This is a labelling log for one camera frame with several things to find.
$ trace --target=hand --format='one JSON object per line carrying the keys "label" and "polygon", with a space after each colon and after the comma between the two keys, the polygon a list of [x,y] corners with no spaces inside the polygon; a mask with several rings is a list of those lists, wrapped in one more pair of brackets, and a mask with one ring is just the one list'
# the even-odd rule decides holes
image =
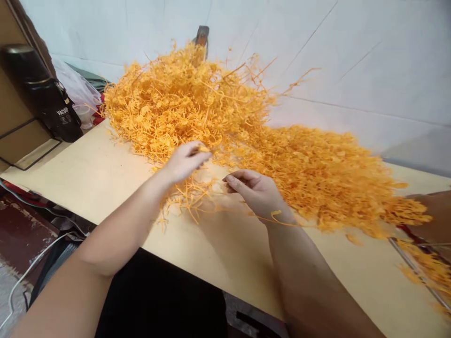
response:
{"label": "hand", "polygon": [[194,170],[199,169],[212,156],[212,153],[204,152],[198,152],[193,155],[193,152],[199,145],[203,145],[203,143],[201,141],[192,141],[181,145],[174,151],[162,169],[169,176],[171,184],[188,178]]}
{"label": "hand", "polygon": [[271,212],[280,210],[281,214],[274,215],[279,222],[296,224],[290,207],[270,177],[241,169],[227,175],[223,181],[228,183],[228,193],[239,193],[257,216],[272,220]]}

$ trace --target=black cloth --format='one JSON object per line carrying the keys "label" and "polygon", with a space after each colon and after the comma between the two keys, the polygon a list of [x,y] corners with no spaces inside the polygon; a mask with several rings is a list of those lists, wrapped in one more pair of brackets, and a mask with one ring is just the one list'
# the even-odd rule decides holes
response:
{"label": "black cloth", "polygon": [[116,274],[96,338],[227,337],[226,303],[211,284],[139,249]]}

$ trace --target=plastic bag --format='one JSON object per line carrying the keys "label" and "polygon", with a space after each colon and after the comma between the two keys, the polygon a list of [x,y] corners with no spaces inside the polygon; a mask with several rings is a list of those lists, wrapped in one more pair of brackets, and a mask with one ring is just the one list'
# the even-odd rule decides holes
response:
{"label": "plastic bag", "polygon": [[101,103],[100,93],[57,56],[52,55],[52,63],[56,70],[56,77],[66,88],[74,106],[88,105],[92,108],[92,114],[89,115],[91,117],[97,111],[96,106]]}

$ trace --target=black thermos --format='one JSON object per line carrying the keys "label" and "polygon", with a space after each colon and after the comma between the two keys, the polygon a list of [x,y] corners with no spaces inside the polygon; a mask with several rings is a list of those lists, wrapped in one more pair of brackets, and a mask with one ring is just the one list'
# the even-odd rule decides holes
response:
{"label": "black thermos", "polygon": [[65,142],[83,136],[81,121],[63,85],[52,78],[38,52],[26,45],[9,45],[2,49],[5,62],[22,83],[39,112],[38,118]]}

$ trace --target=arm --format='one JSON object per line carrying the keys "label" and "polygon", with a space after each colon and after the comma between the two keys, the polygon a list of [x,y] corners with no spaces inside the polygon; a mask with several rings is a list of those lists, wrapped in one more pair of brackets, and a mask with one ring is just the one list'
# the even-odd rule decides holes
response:
{"label": "arm", "polygon": [[57,270],[13,337],[94,337],[113,276],[146,240],[166,191],[187,178],[211,153],[179,147],[119,208],[99,224]]}
{"label": "arm", "polygon": [[[296,224],[272,179],[252,170],[238,170],[224,179],[254,213]],[[375,337],[384,335],[347,292],[306,232],[262,220],[268,231],[274,268],[290,335],[297,337]]]}

